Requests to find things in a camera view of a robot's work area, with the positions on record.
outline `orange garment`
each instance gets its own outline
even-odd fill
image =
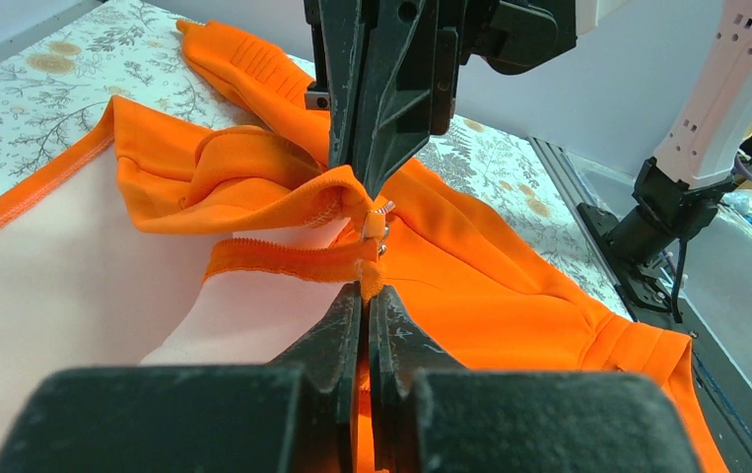
[[[205,234],[350,218],[327,249],[221,242],[208,277],[261,270],[360,280],[365,298],[389,284],[414,321],[473,369],[643,373],[673,401],[705,470],[726,471],[694,394],[688,337],[610,312],[541,259],[493,209],[449,188],[416,160],[374,202],[349,168],[326,170],[329,117],[305,109],[311,79],[282,50],[215,23],[178,27],[190,66],[274,133],[254,127],[214,133],[114,98],[84,142],[101,143],[114,132],[117,181],[138,229]],[[57,161],[73,167],[75,151]],[[13,192],[5,197],[14,199],[19,187]],[[387,201],[395,207],[385,215],[379,210]],[[385,223],[387,252],[379,256]],[[374,470],[373,442],[362,397],[358,458],[367,472]]]

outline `floral pattern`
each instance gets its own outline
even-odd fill
[[[112,0],[1,63],[0,195],[88,133],[112,95],[213,129],[259,124],[184,64],[179,18],[139,0]],[[311,63],[292,59],[313,74]],[[456,117],[418,158],[491,205],[589,294],[626,313],[526,141]]]

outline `cable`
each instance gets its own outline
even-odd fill
[[[671,315],[677,323],[683,323],[683,315],[677,306],[677,298],[680,296],[680,286],[683,285],[683,267],[686,265],[686,248],[689,241],[680,238],[680,256],[677,258],[677,272],[674,273],[674,281],[671,284]]]

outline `screw hole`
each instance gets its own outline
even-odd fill
[[[410,23],[416,18],[417,10],[413,2],[402,2],[399,5],[399,20]]]

